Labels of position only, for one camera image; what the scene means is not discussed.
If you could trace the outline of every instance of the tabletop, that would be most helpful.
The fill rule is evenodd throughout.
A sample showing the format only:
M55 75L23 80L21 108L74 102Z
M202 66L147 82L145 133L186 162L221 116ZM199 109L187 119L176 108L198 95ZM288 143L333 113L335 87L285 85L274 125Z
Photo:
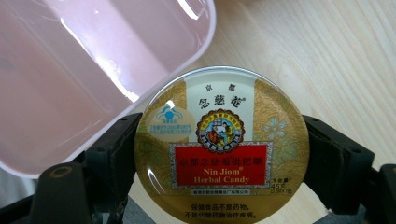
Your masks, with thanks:
M216 0L217 28L206 53L186 69L231 65L259 73L302 114L321 119L375 153L373 167L396 163L396 1ZM143 111L142 104L133 112ZM130 196L157 223L181 223L144 191ZM259 223L313 223L328 214L302 184Z

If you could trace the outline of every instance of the colorful circular logo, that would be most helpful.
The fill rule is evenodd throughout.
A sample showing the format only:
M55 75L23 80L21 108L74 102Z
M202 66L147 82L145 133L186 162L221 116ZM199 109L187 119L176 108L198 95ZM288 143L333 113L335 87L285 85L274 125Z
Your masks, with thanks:
M244 140L244 122L231 110L211 110L197 126L198 142L212 152L229 152Z

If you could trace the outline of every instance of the red label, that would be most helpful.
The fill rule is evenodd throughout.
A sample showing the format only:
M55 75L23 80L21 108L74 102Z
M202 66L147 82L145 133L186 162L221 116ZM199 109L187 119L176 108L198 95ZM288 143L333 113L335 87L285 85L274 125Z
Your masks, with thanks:
M267 145L241 146L214 153L201 146L174 146L176 187L246 186L266 184Z

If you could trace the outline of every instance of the round tin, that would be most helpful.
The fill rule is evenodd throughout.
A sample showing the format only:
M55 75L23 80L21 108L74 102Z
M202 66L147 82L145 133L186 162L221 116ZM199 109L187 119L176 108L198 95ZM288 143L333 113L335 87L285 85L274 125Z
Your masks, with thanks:
M297 191L308 164L304 119L271 81L213 66L165 86L135 138L151 197L187 223L255 223Z

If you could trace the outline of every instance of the wooden table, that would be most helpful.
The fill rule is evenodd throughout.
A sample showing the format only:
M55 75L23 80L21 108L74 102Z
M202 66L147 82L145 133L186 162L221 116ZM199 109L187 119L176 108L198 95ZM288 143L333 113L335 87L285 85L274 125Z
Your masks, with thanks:
M372 150L375 169L396 163L396 1L215 3L213 42L187 70L232 65L262 74L302 114ZM157 223L180 223L150 199L138 178L130 195ZM302 184L289 203L260 223L313 223L326 214Z

